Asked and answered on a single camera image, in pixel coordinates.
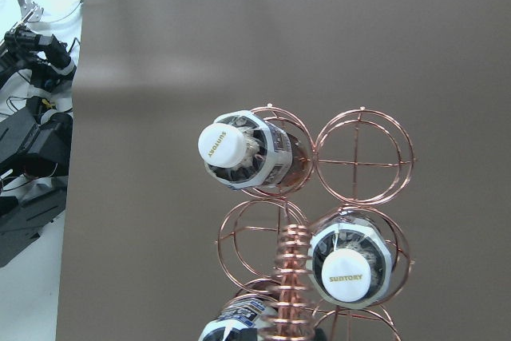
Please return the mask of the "black equipment on desk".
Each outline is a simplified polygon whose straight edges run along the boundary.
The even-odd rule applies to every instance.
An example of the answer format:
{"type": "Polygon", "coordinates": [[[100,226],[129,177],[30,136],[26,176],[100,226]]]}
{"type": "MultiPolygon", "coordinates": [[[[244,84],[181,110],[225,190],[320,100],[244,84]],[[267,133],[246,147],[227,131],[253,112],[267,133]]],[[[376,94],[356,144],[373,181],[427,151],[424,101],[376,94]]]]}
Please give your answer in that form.
{"type": "Polygon", "coordinates": [[[1,265],[6,266],[65,210],[73,118],[52,105],[72,85],[66,44],[16,26],[4,35],[1,83],[30,71],[26,103],[1,122],[1,265]]]}

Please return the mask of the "tea bottle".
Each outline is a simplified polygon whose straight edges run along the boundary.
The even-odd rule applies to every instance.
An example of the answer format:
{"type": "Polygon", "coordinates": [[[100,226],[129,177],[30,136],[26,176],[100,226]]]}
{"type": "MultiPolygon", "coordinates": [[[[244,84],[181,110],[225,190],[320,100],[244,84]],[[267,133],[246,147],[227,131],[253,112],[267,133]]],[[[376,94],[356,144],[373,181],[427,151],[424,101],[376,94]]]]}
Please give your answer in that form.
{"type": "Polygon", "coordinates": [[[250,110],[217,117],[197,146],[208,173],[232,189],[294,188],[312,169],[309,145],[250,110]]]}
{"type": "Polygon", "coordinates": [[[269,297],[252,293],[239,295],[204,326],[198,340],[263,340],[259,330],[269,327],[269,318],[276,315],[269,297]]]}
{"type": "Polygon", "coordinates": [[[307,268],[327,302],[369,307],[386,296],[393,257],[376,223],[361,208],[339,208],[313,223],[307,268]]]}

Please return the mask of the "copper wire bottle basket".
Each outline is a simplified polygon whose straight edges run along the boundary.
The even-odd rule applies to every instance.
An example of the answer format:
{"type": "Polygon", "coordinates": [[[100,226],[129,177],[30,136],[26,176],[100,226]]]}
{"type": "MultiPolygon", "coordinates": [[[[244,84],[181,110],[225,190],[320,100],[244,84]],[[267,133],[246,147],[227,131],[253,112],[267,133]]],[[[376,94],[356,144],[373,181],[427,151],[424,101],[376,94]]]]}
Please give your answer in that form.
{"type": "Polygon", "coordinates": [[[403,231],[378,206],[410,181],[415,159],[408,133],[393,117],[365,108],[333,117],[317,137],[285,109],[250,111],[309,145],[312,169],[294,188],[233,189],[248,200],[225,216],[216,241],[220,265],[239,288],[228,303],[250,293],[270,298],[277,315],[259,330],[263,340],[399,339],[385,303],[402,290],[412,260],[403,231]],[[339,208],[366,210],[393,257],[386,296],[363,309],[327,302],[307,268],[313,223],[339,208]]]}

